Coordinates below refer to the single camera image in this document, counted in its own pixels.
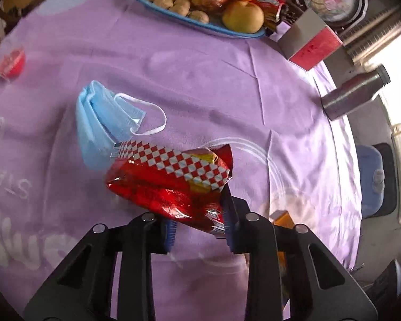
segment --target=fruit plate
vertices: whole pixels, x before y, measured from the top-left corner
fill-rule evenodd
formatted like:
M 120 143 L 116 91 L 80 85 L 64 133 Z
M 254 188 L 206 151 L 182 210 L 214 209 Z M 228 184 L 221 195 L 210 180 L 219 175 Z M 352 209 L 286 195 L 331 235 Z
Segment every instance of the fruit plate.
M 265 34 L 264 28 L 261 28 L 255 34 L 244 34 L 242 32 L 235 32 L 226 29 L 219 19 L 213 19 L 213 18 L 211 18 L 208 24 L 202 24 L 197 20 L 193 20 L 187 17 L 182 17 L 177 13 L 156 6 L 155 4 L 153 4 L 148 0 L 137 0 L 137 1 L 142 3 L 147 8 L 160 13 L 164 17 L 172 19 L 174 22 L 183 23 L 184 25 L 205 32 L 206 34 L 216 35 L 221 37 L 230 37 L 230 38 L 260 38 Z

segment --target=thermos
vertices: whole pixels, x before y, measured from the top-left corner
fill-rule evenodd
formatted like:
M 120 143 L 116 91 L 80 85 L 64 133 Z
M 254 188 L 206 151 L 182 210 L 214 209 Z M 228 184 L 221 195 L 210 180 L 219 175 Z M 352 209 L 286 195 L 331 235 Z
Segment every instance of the thermos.
M 377 69 L 359 74 L 343 83 L 322 98 L 322 107 L 330 121 L 334 121 L 373 101 L 390 77 L 383 65 Z

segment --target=blue chair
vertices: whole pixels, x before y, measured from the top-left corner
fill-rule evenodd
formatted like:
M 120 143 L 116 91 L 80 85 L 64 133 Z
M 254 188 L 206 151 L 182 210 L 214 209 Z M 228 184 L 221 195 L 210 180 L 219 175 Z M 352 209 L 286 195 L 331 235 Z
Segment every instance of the blue chair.
M 382 156 L 372 146 L 356 146 L 361 180 L 361 213 L 366 218 L 382 206 L 385 187 Z

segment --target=white ear loop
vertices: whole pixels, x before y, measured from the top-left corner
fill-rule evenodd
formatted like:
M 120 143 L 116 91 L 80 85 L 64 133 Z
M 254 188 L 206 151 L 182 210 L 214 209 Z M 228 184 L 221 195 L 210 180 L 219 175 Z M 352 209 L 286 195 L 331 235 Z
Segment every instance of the white ear loop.
M 163 112 L 163 110 L 161 109 L 161 107 L 157 106 L 156 104 L 153 104 L 152 102 L 140 100 L 140 99 L 134 98 L 134 97 L 132 97 L 132 96 L 130 96 L 130 95 L 128 95 L 128 94 L 125 94 L 125 93 L 118 93 L 118 94 L 116 94 L 116 95 L 114 96 L 114 100 L 116 100 L 117 97 L 122 97 L 122 98 L 124 98 L 124 99 L 126 99 L 126 100 L 129 100 L 129 101 L 132 101 L 132 102 L 137 102 L 137 103 L 139 103 L 139 104 L 145 104 L 145 105 L 147 105 L 147 106 L 154 106 L 154 107 L 156 107 L 156 108 L 162 113 L 162 115 L 163 115 L 163 118 L 164 118 L 165 123 L 163 123 L 161 126 L 159 126 L 159 127 L 157 127 L 157 128 L 154 128 L 154 129 L 152 129 L 152 130 L 146 131 L 146 132 L 141 133 L 141 134 L 134 133 L 134 132 L 132 131 L 132 127 L 131 127 L 130 131 L 131 131 L 132 134 L 137 135 L 137 136 L 140 136 L 140 135 L 152 135 L 152 134 L 156 134 L 156 133 L 158 133 L 159 131 L 162 131 L 162 130 L 165 129 L 165 126 L 166 126 L 166 114 L 165 114 L 165 112 Z

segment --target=blue face mask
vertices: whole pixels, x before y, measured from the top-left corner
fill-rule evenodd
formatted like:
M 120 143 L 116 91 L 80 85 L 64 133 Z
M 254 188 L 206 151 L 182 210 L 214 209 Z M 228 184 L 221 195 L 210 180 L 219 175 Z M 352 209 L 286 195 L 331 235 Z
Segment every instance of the blue face mask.
M 156 107 L 163 114 L 165 123 L 137 134 L 146 113 L 125 99 Z M 91 170 L 104 172 L 112 163 L 110 154 L 115 143 L 130 140 L 133 135 L 151 135 L 162 131 L 166 125 L 166 115 L 155 104 L 124 93 L 115 95 L 98 81 L 92 81 L 77 99 L 76 123 L 85 165 Z

